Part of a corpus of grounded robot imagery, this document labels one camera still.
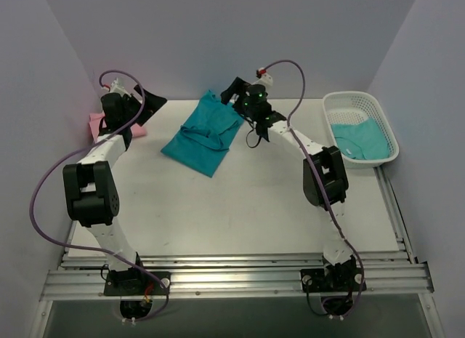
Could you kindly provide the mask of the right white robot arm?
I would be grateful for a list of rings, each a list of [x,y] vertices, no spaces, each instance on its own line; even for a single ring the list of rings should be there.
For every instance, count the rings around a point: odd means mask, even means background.
[[[221,93],[221,102],[233,101],[233,109],[252,124],[260,142],[272,143],[302,162],[303,193],[320,210],[323,259],[330,265],[322,272],[323,280],[329,288],[339,289],[349,280],[342,264],[355,255],[341,224],[349,188],[341,152],[295,130],[289,118],[272,109],[266,86],[262,81],[250,84],[237,77]]]

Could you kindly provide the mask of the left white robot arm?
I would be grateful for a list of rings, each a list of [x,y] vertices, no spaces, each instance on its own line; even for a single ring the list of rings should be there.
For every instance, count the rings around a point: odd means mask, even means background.
[[[118,221],[120,201],[112,167],[132,142],[132,126],[144,125],[166,103],[136,85],[138,100],[122,86],[111,86],[101,97],[103,116],[97,122],[97,146],[78,163],[63,167],[68,215],[86,228],[105,251],[109,270],[121,273],[121,286],[138,294],[147,283],[138,253],[130,246]]]

